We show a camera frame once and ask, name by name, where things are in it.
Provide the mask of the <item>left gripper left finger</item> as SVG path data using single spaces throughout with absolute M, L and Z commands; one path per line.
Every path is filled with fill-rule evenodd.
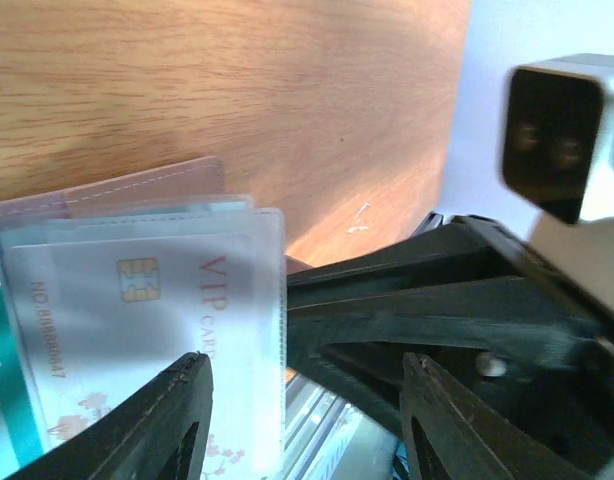
M 213 406 L 207 355 L 189 352 L 93 426 L 12 479 L 199 479 Z

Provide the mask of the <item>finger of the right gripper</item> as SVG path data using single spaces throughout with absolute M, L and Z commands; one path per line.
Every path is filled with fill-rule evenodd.
M 450 223 L 346 261 L 287 279 L 290 290 L 406 290 L 483 281 L 501 290 L 525 290 L 514 265 L 522 243 L 498 222 L 459 216 Z
M 398 431 L 402 361 L 427 355 L 503 417 L 520 363 L 547 346 L 530 310 L 483 281 L 406 290 L 290 290 L 288 365 Z

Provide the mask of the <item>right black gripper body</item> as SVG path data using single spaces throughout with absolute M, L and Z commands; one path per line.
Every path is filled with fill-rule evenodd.
M 530 310 L 548 344 L 521 361 L 506 414 L 594 479 L 614 479 L 614 314 L 497 222 L 462 218 L 491 249 L 486 265 L 520 286 L 496 297 L 504 313 Z

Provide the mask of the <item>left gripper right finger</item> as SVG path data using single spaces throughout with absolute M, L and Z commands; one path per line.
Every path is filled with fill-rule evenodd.
M 580 479 L 582 471 L 488 407 L 430 357 L 403 358 L 403 441 L 413 479 Z

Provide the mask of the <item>white floral VIP card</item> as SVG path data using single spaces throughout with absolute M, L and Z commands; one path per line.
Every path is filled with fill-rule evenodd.
M 281 464 L 283 247 L 246 231 L 84 242 L 58 232 L 3 260 L 43 444 L 94 425 L 187 352 L 206 354 L 213 413 L 202 475 Z

